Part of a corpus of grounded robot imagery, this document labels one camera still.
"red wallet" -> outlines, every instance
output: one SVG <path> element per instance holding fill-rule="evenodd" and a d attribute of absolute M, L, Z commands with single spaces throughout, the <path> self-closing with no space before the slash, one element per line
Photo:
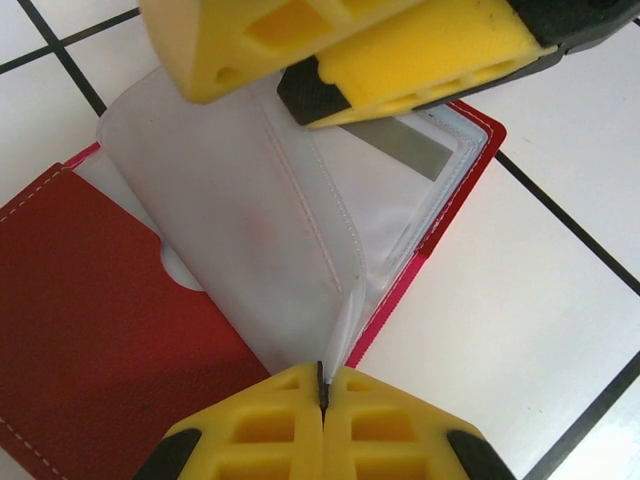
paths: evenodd
<path fill-rule="evenodd" d="M 494 120 L 450 108 L 486 140 L 350 366 L 504 139 Z M 173 423 L 269 375 L 206 293 L 165 272 L 158 236 L 74 173 L 98 148 L 54 165 L 0 210 L 0 446 L 37 478 L 130 478 Z"/>

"black rubber pad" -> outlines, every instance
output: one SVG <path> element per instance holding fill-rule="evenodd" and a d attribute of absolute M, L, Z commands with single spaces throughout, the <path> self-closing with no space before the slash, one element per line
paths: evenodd
<path fill-rule="evenodd" d="M 543 47 L 598 43 L 640 13 L 638 0 L 509 0 Z"/>
<path fill-rule="evenodd" d="M 350 107 L 338 87 L 320 79 L 316 57 L 287 68 L 278 84 L 278 95 L 299 125 L 309 125 Z"/>
<path fill-rule="evenodd" d="M 461 430 L 449 432 L 447 439 L 469 480 L 516 480 L 486 440 Z"/>
<path fill-rule="evenodd" d="M 318 380 L 318 405 L 320 406 L 320 412 L 322 413 L 322 425 L 324 427 L 324 417 L 327 414 L 327 408 L 329 408 L 329 384 L 324 380 L 324 365 L 322 362 L 318 362 L 317 370 Z"/>
<path fill-rule="evenodd" d="M 201 436 L 200 430 L 190 428 L 164 438 L 133 480 L 178 480 Z"/>

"yellow foam block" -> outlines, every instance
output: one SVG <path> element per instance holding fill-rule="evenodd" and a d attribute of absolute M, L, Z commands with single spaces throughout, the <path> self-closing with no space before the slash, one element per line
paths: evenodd
<path fill-rule="evenodd" d="M 316 364 L 275 375 L 175 424 L 202 437 L 180 480 L 322 478 Z"/>
<path fill-rule="evenodd" d="M 507 0 L 427 0 L 316 54 L 352 108 L 321 127 L 408 112 L 502 78 L 542 49 Z"/>
<path fill-rule="evenodd" d="M 325 480 L 468 480 L 447 440 L 472 425 L 350 368 L 331 384 Z"/>
<path fill-rule="evenodd" d="M 422 0 L 140 0 L 183 95 L 207 103 Z"/>

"white stitching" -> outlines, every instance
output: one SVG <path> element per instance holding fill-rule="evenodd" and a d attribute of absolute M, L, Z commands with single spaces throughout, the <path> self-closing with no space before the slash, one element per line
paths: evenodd
<path fill-rule="evenodd" d="M 261 130 L 262 130 L 262 135 L 271 145 L 271 148 L 272 148 L 271 152 L 269 152 L 269 150 L 267 150 L 267 152 L 275 154 L 275 157 L 278 160 L 278 163 L 280 164 L 280 168 L 282 168 L 285 175 L 287 176 L 290 186 L 293 188 L 293 191 L 298 197 L 298 204 L 300 205 L 300 207 L 302 208 L 302 211 L 304 212 L 304 215 L 307 220 L 307 224 L 309 225 L 309 227 L 311 228 L 311 231 L 313 232 L 313 236 L 315 237 L 316 242 L 318 243 L 318 247 L 320 247 L 322 259 L 324 260 L 324 264 L 325 264 L 325 267 L 327 268 L 329 276 L 335 283 L 338 289 L 338 292 L 342 293 L 342 284 L 340 283 L 340 278 L 338 277 L 338 273 L 336 272 L 336 269 L 333 266 L 333 262 L 331 261 L 329 252 L 327 252 L 327 247 L 324 244 L 322 235 L 320 234 L 320 231 L 318 229 L 318 225 L 313 217 L 313 213 L 311 212 L 311 209 L 307 204 L 307 200 L 305 196 L 300 190 L 300 185 L 298 184 L 295 173 L 292 171 L 291 165 L 289 164 L 289 161 L 286 155 L 282 151 L 280 142 L 276 138 L 275 133 L 273 132 L 273 127 L 271 126 L 269 117 L 264 111 L 264 107 L 262 106 L 260 101 L 256 98 L 256 94 L 252 89 L 248 89 L 247 96 L 248 96 L 249 104 L 253 107 L 254 111 L 260 116 L 260 119 L 262 120 L 259 123 L 259 126 L 261 127 Z"/>
<path fill-rule="evenodd" d="M 18 211 L 18 209 L 20 207 L 22 207 L 25 203 L 27 203 L 27 201 L 31 198 L 33 198 L 33 196 L 38 193 L 40 190 L 42 190 L 42 188 L 49 183 L 51 180 L 53 180 L 56 176 L 58 176 L 63 170 L 67 170 L 66 167 L 60 167 L 59 170 L 57 170 L 53 175 L 51 175 L 49 178 L 47 178 L 44 182 L 42 182 L 42 185 L 40 185 L 39 187 L 36 187 L 35 191 L 33 193 L 30 193 L 29 196 L 27 198 L 25 198 L 24 200 L 22 200 L 18 206 L 16 208 L 11 209 L 11 211 L 9 213 L 7 213 L 4 217 L 0 218 L 0 223 L 4 222 L 5 220 L 7 220 L 11 215 L 13 215 L 14 213 L 16 213 Z"/>
<path fill-rule="evenodd" d="M 446 108 L 448 108 L 449 110 L 454 110 L 454 112 L 456 112 L 456 113 L 458 113 L 458 114 L 459 114 L 459 112 L 458 112 L 458 111 L 456 111 L 456 110 L 455 110 L 454 108 L 452 108 L 451 106 L 447 106 Z M 430 114 L 428 110 L 419 111 L 419 112 L 416 112 L 416 114 L 417 114 L 418 116 L 422 117 L 422 118 L 428 119 L 428 121 L 429 121 L 429 122 L 431 122 L 431 123 L 435 123 L 437 126 L 439 126 L 440 128 L 442 128 L 442 129 L 444 129 L 444 130 L 447 130 L 447 131 L 453 131 L 453 132 L 455 132 L 455 134 L 457 134 L 457 136 L 458 136 L 459 138 L 461 138 L 463 141 L 465 141 L 465 142 L 469 145 L 470 149 L 475 148 L 475 147 L 476 147 L 476 145 L 477 145 L 478 143 L 480 143 L 478 140 L 475 140 L 475 139 L 473 139 L 473 138 L 469 137 L 469 135 L 468 135 L 468 134 L 466 134 L 466 133 L 462 132 L 460 129 L 457 129 L 457 128 L 453 127 L 452 125 L 450 125 L 450 124 L 446 123 L 444 120 L 442 120 L 442 119 L 440 119 L 440 118 L 438 118 L 438 117 L 436 117 L 436 116 L 434 116 L 434 115 Z M 466 118 L 466 117 L 464 117 L 464 116 L 463 116 L 463 120 L 465 120 L 465 121 L 466 121 L 466 122 L 468 122 L 469 124 L 473 125 L 474 127 L 477 127 L 477 125 L 475 125 L 473 122 L 471 122 L 468 118 Z M 455 182 L 456 175 L 458 175 L 458 172 L 460 172 L 461 170 L 463 170 L 463 167 L 464 167 L 464 162 L 461 162 L 461 163 L 460 163 L 460 165 L 458 165 L 458 166 L 456 167 L 456 169 L 452 172 L 452 176 L 451 176 L 451 178 L 449 179 L 449 181 L 448 181 L 448 182 L 446 183 L 446 185 L 444 186 L 444 189 L 443 189 L 442 193 L 438 196 L 438 199 L 434 202 L 434 206 L 431 208 L 431 210 L 429 211 L 428 215 L 427 215 L 425 218 L 430 217 L 430 216 L 431 216 L 431 214 L 432 214 L 432 213 L 437 209 L 437 205 L 438 205 L 438 203 L 440 203 L 440 201 L 441 201 L 444 197 L 446 197 L 446 192 L 449 190 L 449 188 L 451 187 L 451 185 L 453 185 L 453 183 Z M 432 222 L 432 224 L 431 224 L 431 225 L 428 225 L 428 224 L 427 224 L 427 225 L 425 225 L 425 226 L 427 226 L 427 227 L 429 227 L 429 228 L 433 227 L 433 225 L 436 225 L 436 226 L 437 226 L 437 225 L 438 225 L 438 223 L 439 223 L 439 218 L 440 218 L 439 216 L 438 216 L 438 217 L 436 217 L 436 219 L 435 219 L 435 220 L 433 220 L 433 222 Z M 414 239 L 412 239 L 412 241 L 411 241 L 411 242 L 409 242 L 409 243 L 407 244 L 407 247 L 402 251 L 402 256 L 407 255 L 407 253 L 408 253 L 408 251 L 411 249 L 411 245 L 414 243 L 414 241 L 415 241 L 415 240 L 414 240 Z M 422 238 L 420 239 L 420 242 L 424 243 L 424 234 L 423 234 Z"/>
<path fill-rule="evenodd" d="M 60 478 L 61 478 L 61 480 L 69 480 L 69 479 L 68 479 L 67 477 L 65 477 L 64 475 L 61 475 L 61 474 L 60 474 L 60 471 L 59 471 L 57 468 L 53 467 L 53 466 L 51 465 L 51 462 L 49 462 L 46 458 L 44 458 L 40 452 L 38 452 L 37 450 L 35 450 L 35 449 L 31 446 L 31 444 L 30 444 L 29 442 L 25 441 L 25 440 L 22 438 L 22 436 L 21 436 L 21 435 L 19 435 L 19 434 L 15 431 L 15 429 L 5 421 L 5 419 L 4 419 L 4 418 L 0 417 L 0 423 L 1 423 L 1 424 L 3 424 L 3 425 L 6 427 L 6 429 L 7 429 L 7 430 L 9 430 L 9 432 L 11 432 L 11 434 L 12 434 L 12 435 L 13 435 L 13 436 L 18 440 L 18 441 L 22 442 L 22 444 L 23 444 L 25 447 L 27 447 L 27 449 L 28 449 L 28 450 L 31 450 L 33 453 L 35 453 L 36 457 L 38 457 L 38 458 L 42 461 L 42 463 L 44 463 L 44 464 L 45 464 L 45 465 L 46 465 L 46 466 L 47 466 L 47 467 L 48 467 L 48 468 L 53 472 L 53 474 L 54 474 L 54 475 L 57 475 L 58 477 L 60 477 Z"/>
<path fill-rule="evenodd" d="M 360 244 L 360 240 L 358 239 L 358 235 L 355 232 L 353 221 L 351 220 L 351 218 L 349 217 L 349 215 L 347 214 L 347 212 L 345 210 L 344 203 L 343 203 L 342 199 L 340 198 L 340 195 L 338 194 L 338 192 L 336 190 L 336 186 L 333 183 L 333 180 L 331 179 L 331 175 L 329 175 L 329 172 L 327 172 L 326 165 L 325 165 L 324 161 L 322 160 L 322 156 L 320 155 L 320 152 L 318 151 L 316 143 L 313 141 L 313 139 L 311 138 L 311 136 L 309 135 L 309 132 L 307 130 L 305 130 L 303 132 L 303 134 L 304 134 L 305 139 L 307 141 L 307 145 L 311 149 L 311 152 L 313 153 L 313 156 L 315 157 L 316 162 L 320 166 L 320 170 L 322 171 L 322 175 L 324 176 L 325 181 L 327 182 L 327 185 L 329 186 L 329 189 L 331 190 L 331 195 L 333 195 L 333 200 L 336 202 L 336 206 L 338 207 L 338 210 L 340 211 L 340 215 L 342 216 L 342 219 L 344 220 L 344 223 L 347 225 L 347 229 L 349 230 L 349 234 L 351 235 L 351 239 L 353 240 L 353 243 L 354 243 L 354 245 L 356 247 L 356 253 L 358 255 L 358 263 L 360 264 L 360 269 L 364 272 L 365 271 L 364 254 L 362 253 L 362 246 Z"/>
<path fill-rule="evenodd" d="M 473 163 L 473 165 L 471 166 L 471 168 L 469 169 L 467 174 L 464 176 L 464 178 L 462 179 L 462 181 L 458 185 L 458 188 L 453 193 L 453 195 L 451 196 L 451 198 L 449 199 L 449 201 L 447 202 L 445 207 L 442 209 L 442 211 L 440 212 L 440 214 L 438 215 L 436 220 L 433 222 L 433 225 L 429 228 L 429 232 L 424 236 L 424 238 L 422 239 L 420 244 L 414 250 L 413 255 L 411 256 L 411 258 L 409 259 L 409 261 L 405 265 L 405 267 L 402 270 L 402 272 L 400 273 L 400 275 L 398 275 L 398 278 L 396 279 L 396 281 L 393 283 L 393 286 L 391 287 L 391 290 L 389 290 L 389 292 L 387 292 L 387 295 L 385 296 L 384 300 L 380 303 L 380 305 L 378 305 L 378 308 L 376 308 L 375 312 L 373 312 L 373 315 L 371 315 L 371 318 L 370 318 L 369 322 L 367 323 L 367 326 L 362 330 L 363 332 L 365 332 L 367 330 L 367 328 L 369 328 L 371 326 L 371 324 L 375 320 L 376 316 L 380 313 L 380 310 L 382 310 L 384 308 L 384 306 L 387 304 L 389 299 L 392 297 L 393 292 L 395 291 L 395 289 L 398 287 L 398 285 L 402 282 L 403 278 L 407 274 L 407 271 L 409 270 L 409 266 L 413 263 L 415 258 L 418 256 L 418 253 L 420 252 L 422 247 L 424 247 L 425 243 L 427 243 L 427 241 L 429 240 L 431 235 L 433 235 L 433 233 L 435 233 L 435 231 L 438 228 L 438 225 L 440 225 L 440 222 L 442 221 L 444 216 L 451 209 L 451 205 L 453 205 L 453 202 L 455 201 L 455 199 L 457 198 L 458 194 L 462 190 L 462 186 L 466 183 L 466 181 L 469 178 L 469 176 L 471 175 L 471 173 L 475 170 L 475 168 L 477 167 L 477 165 L 479 163 L 479 160 L 482 158 L 482 156 L 484 155 L 484 152 L 487 150 L 487 148 L 489 148 L 489 145 L 491 144 L 491 141 L 493 140 L 493 136 L 495 134 L 495 131 L 493 130 L 493 127 L 491 126 L 491 124 L 486 123 L 480 117 L 474 115 L 471 111 L 466 110 L 461 105 L 451 105 L 450 107 L 453 108 L 456 111 L 458 111 L 458 109 L 462 110 L 466 115 L 469 115 L 475 121 L 477 121 L 478 123 L 480 123 L 480 124 L 484 125 L 485 127 L 487 127 L 487 130 L 489 131 L 489 137 L 487 138 L 487 142 L 482 147 L 482 150 L 480 150 L 480 153 L 478 154 L 478 157 L 477 157 L 476 161 Z M 367 350 L 371 346 L 371 343 L 373 343 L 374 339 L 375 339 L 375 337 L 373 339 L 371 339 L 371 342 L 369 343 L 369 345 L 367 345 L 367 347 L 364 349 L 362 354 L 359 355 L 359 358 L 355 362 L 354 366 L 357 366 L 360 363 L 360 361 L 364 357 L 364 354 L 367 352 Z"/>
<path fill-rule="evenodd" d="M 5 215 L 4 217 L 0 218 L 0 223 L 4 222 L 5 220 L 7 220 L 11 215 L 13 215 L 14 213 L 16 213 L 18 211 L 18 209 L 20 207 L 22 207 L 25 203 L 27 203 L 31 198 L 33 198 L 35 196 L 36 193 L 38 193 L 40 190 L 42 190 L 42 188 L 49 183 L 51 180 L 53 180 L 56 176 L 58 176 L 60 173 L 62 173 L 62 171 L 67 170 L 66 167 L 61 166 L 59 170 L 55 171 L 50 177 L 48 177 L 44 182 L 42 182 L 42 185 L 36 187 L 35 191 L 33 191 L 32 193 L 30 193 L 27 198 L 25 198 L 24 200 L 22 200 L 18 206 L 16 208 L 11 209 L 11 211 L 9 211 L 9 213 L 7 215 Z M 33 446 L 27 442 L 22 435 L 20 435 L 18 432 L 16 432 L 16 430 L 9 424 L 7 423 L 7 421 L 0 417 L 0 423 L 2 425 L 5 426 L 5 428 L 16 438 L 16 440 L 18 440 L 19 442 L 21 442 L 26 448 L 27 450 L 30 450 L 31 452 L 33 452 L 35 454 L 36 457 L 38 457 L 42 463 L 44 463 L 47 467 L 49 467 L 49 469 L 53 472 L 54 475 L 57 475 L 58 477 L 60 477 L 62 480 L 68 480 L 67 477 L 65 477 L 64 475 L 60 474 L 60 471 L 51 466 L 51 463 L 42 456 L 42 454 L 40 452 L 38 452 L 35 448 L 33 448 Z"/>

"open wallet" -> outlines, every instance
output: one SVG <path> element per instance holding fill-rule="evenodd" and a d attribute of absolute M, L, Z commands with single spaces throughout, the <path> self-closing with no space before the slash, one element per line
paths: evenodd
<path fill-rule="evenodd" d="M 35 477 L 131 478 L 194 412 L 356 366 L 505 136 L 462 102 L 307 130 L 280 76 L 201 106 L 159 69 L 0 210 L 0 446 Z"/>

